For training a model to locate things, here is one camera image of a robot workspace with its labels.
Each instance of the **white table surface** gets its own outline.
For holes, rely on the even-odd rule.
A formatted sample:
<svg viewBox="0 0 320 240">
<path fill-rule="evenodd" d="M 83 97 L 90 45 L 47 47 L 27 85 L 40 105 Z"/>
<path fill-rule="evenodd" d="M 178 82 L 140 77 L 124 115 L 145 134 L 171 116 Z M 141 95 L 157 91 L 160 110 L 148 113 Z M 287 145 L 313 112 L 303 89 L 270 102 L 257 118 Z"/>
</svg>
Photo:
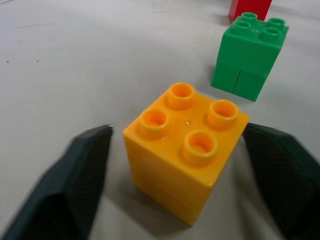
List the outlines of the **white table surface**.
<svg viewBox="0 0 320 240">
<path fill-rule="evenodd" d="M 273 0 L 290 26 L 257 102 L 210 87 L 229 0 L 0 0 L 0 232 L 71 138 L 114 124 L 93 240 L 282 239 L 243 142 L 189 228 L 133 187 L 123 129 L 174 82 L 229 99 L 320 157 L 320 2 Z"/>
</svg>

